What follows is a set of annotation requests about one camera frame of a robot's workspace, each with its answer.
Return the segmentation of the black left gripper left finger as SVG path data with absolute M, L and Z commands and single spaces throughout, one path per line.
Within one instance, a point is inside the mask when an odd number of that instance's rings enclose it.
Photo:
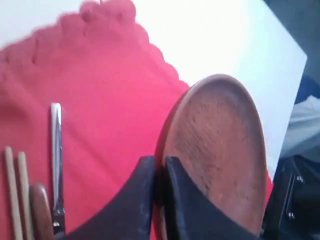
M 141 157 L 117 195 L 96 215 L 62 239 L 148 240 L 151 234 L 155 179 L 155 158 Z

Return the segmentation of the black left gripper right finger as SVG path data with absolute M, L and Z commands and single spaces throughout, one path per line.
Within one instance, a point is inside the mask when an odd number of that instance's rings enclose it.
M 164 218 L 169 240 L 258 240 L 212 204 L 178 157 L 165 158 Z

